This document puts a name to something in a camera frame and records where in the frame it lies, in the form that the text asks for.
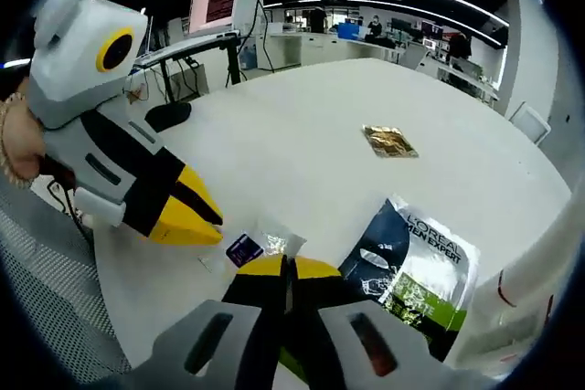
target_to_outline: yellow circle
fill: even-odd
[[[109,70],[112,70],[107,69],[103,66],[103,59],[105,58],[106,53],[108,52],[108,49],[110,48],[112,43],[123,36],[130,36],[132,40],[134,40],[134,32],[132,31],[132,28],[123,27],[122,29],[118,29],[116,32],[112,33],[108,37],[108,39],[103,45],[101,45],[100,51],[98,52],[98,56],[95,58],[95,67],[99,72],[107,72]]]

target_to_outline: l'oreal package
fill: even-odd
[[[392,196],[339,270],[351,287],[416,328],[443,361],[463,325],[479,250]]]

